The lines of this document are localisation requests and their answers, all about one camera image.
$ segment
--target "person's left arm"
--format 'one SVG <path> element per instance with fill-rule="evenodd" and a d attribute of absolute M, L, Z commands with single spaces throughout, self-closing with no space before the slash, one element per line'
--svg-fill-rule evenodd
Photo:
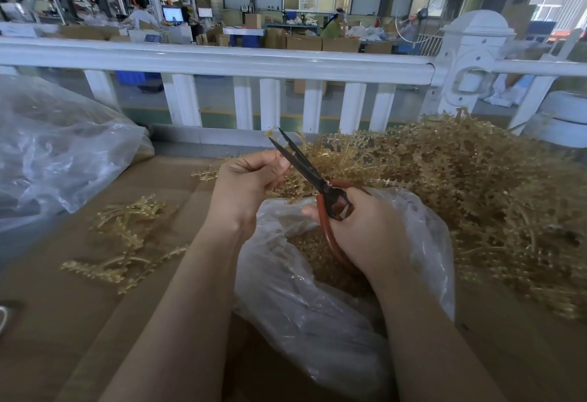
<path fill-rule="evenodd" d="M 224 163 L 206 221 L 100 402 L 220 400 L 238 253 L 289 167 L 277 151 Z"/>

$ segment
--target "person's right arm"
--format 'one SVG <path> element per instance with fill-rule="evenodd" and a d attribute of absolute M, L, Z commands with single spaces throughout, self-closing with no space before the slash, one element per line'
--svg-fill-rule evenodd
<path fill-rule="evenodd" d="M 383 310 L 402 402 L 505 401 L 438 302 L 410 265 L 401 216 L 354 188 L 347 219 L 330 224 L 336 241 L 365 274 Z M 304 214 L 318 220 L 314 206 Z"/>

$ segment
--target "red scissor handle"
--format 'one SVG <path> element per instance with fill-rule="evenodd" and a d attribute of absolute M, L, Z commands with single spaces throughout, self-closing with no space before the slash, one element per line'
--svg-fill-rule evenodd
<path fill-rule="evenodd" d="M 337 180 L 333 179 L 330 181 L 330 184 L 333 187 L 338 187 L 340 189 L 348 189 L 349 187 L 356 187 L 357 189 L 360 189 L 363 192 L 365 192 L 366 194 L 370 195 L 370 193 L 368 191 L 366 191 L 365 189 L 363 189 L 361 186 L 357 186 L 357 185 L 354 185 L 351 183 L 346 183 L 344 181 L 337 181 Z M 318 216 L 320 218 L 320 226 L 322 227 L 322 230 L 324 231 L 324 236 L 327 239 L 328 249 L 330 250 L 331 254 L 333 254 L 334 258 L 336 258 L 336 260 L 349 272 L 360 274 L 361 271 L 349 260 L 349 258 L 345 254 L 345 251 L 341 249 L 341 247 L 336 242 L 336 239 L 334 238 L 334 234 L 332 233 L 332 228 L 330 227 L 330 219 L 328 217 L 326 203 L 324 202 L 324 195 L 319 194 L 316 196 L 316 204 L 318 206 Z M 340 216 L 340 212 L 336 212 L 335 209 L 333 209 L 333 210 L 336 214 L 335 218 L 337 220 L 342 220 L 342 217 Z M 355 210 L 355 208 L 353 206 L 349 206 L 349 208 L 346 212 L 346 216 L 349 217 L 350 214 L 354 210 Z"/>

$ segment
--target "scissor blade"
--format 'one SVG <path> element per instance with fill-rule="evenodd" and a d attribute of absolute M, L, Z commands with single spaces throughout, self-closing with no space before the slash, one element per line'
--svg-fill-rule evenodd
<path fill-rule="evenodd" d="M 312 165 L 312 163 L 310 162 L 310 160 L 308 158 L 306 158 L 306 155 L 304 154 L 304 152 L 302 152 L 299 149 L 299 147 L 297 146 L 297 144 L 295 142 L 293 142 L 291 140 L 291 138 L 289 136 L 287 136 L 285 134 L 285 132 L 281 128 L 278 127 L 278 129 L 281 132 L 283 138 L 288 142 L 288 145 L 289 145 L 290 149 L 293 150 L 293 153 L 295 153 L 295 156 L 296 156 L 297 160 L 301 164 L 303 164 L 308 170 L 310 170 L 314 175 L 316 175 L 317 177 L 319 177 L 321 179 L 322 176 L 318 173 L 318 171 Z"/>
<path fill-rule="evenodd" d="M 295 167 L 295 169 L 302 174 L 306 180 L 312 184 L 320 193 L 322 193 L 322 189 L 324 186 L 324 180 L 322 177 L 316 176 L 314 172 L 309 170 L 304 164 L 299 162 L 297 157 L 293 156 L 290 152 L 288 152 L 280 143 L 275 141 L 273 138 L 269 138 L 269 140 L 273 143 L 275 148 L 279 150 L 279 152 L 283 155 L 283 157 L 290 162 L 290 164 Z"/>

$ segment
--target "gray floor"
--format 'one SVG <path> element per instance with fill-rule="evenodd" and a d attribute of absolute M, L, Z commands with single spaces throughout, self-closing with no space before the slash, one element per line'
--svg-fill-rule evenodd
<path fill-rule="evenodd" d="M 93 98 L 90 87 L 81 70 L 43 69 L 40 71 L 43 78 L 61 85 L 75 93 Z M 136 86 L 122 86 L 115 76 L 112 76 L 114 87 L 120 104 L 123 107 L 143 109 L 167 109 L 165 93 L 143 94 Z M 195 76 L 198 101 L 202 111 L 234 113 L 234 94 L 231 77 Z M 282 114 L 301 115 L 304 110 L 304 95 L 294 93 L 292 82 L 286 82 L 285 101 L 282 103 Z M 390 120 L 405 122 L 416 120 L 422 101 L 426 94 L 426 87 L 418 91 L 411 91 L 410 86 L 399 86 L 394 99 Z M 253 113 L 260 113 L 259 82 L 253 78 Z M 362 119 L 371 117 L 377 84 L 368 84 L 365 94 Z M 322 117 L 341 115 L 344 87 L 329 86 L 322 99 Z M 511 116 L 515 109 L 507 109 L 478 101 L 473 112 L 475 114 Z"/>

